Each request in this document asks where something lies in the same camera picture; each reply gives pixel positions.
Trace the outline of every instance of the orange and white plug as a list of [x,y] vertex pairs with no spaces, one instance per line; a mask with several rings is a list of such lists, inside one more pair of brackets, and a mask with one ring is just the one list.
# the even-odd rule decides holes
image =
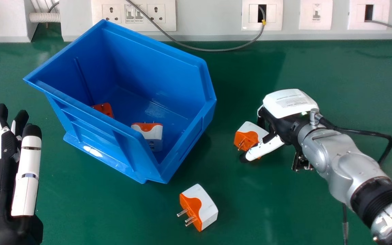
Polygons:
[[185,226],[193,224],[198,231],[202,231],[217,220],[219,210],[200,184],[179,194],[179,204],[183,210],[176,216],[187,214]]

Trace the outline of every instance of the electrical outlet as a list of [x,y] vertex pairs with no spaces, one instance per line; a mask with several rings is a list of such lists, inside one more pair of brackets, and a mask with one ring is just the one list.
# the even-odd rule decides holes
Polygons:
[[349,30],[386,30],[387,27],[367,23],[366,19],[388,23],[390,0],[350,0]]
[[122,23],[121,4],[103,4],[102,18],[113,23]]
[[[101,19],[109,18],[110,21],[133,31],[159,31],[134,6],[125,3],[123,0],[91,1],[93,24]],[[163,30],[176,31],[176,0],[133,0],[133,2]],[[109,11],[112,6],[119,6],[119,13],[114,8],[113,13],[120,14],[120,17],[112,16],[113,13]]]
[[148,16],[155,23],[166,23],[166,8],[164,4],[148,4]]
[[243,0],[241,13],[241,30],[242,31],[259,31],[261,30],[261,13],[259,6],[265,6],[266,26],[265,31],[281,31],[283,0]]
[[301,0],[299,30],[330,30],[333,0]]

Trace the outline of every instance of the black port opening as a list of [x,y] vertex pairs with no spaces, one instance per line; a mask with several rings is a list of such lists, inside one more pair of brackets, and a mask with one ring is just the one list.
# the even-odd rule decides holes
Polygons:
[[364,20],[373,20],[373,4],[367,4],[365,6],[365,18]]
[[267,12],[267,5],[265,5],[265,4],[258,5],[258,23],[263,22],[263,13],[261,12],[260,7],[263,8],[264,14]]

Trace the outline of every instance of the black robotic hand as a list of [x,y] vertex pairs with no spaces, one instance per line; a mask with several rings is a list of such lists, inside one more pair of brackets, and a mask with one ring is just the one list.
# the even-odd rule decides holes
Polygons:
[[43,224],[34,209],[42,133],[38,126],[26,125],[25,110],[11,129],[7,115],[7,107],[0,104],[0,245],[38,245]]

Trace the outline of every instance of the silver robotic arm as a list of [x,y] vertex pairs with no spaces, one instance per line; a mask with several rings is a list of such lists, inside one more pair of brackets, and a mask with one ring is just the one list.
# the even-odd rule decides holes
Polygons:
[[[261,133],[266,123],[270,125],[269,132]],[[370,228],[373,241],[392,245],[391,179],[377,161],[362,153],[347,134],[319,113],[313,99],[298,89],[271,93],[258,110],[257,124],[253,124],[255,130],[241,127],[235,134],[238,147],[246,142],[252,145],[249,149],[241,148],[245,151],[241,155],[243,162],[268,154],[283,144],[293,145],[296,155],[292,169],[315,169],[327,180],[332,196]],[[250,135],[257,131],[261,140],[255,142]]]

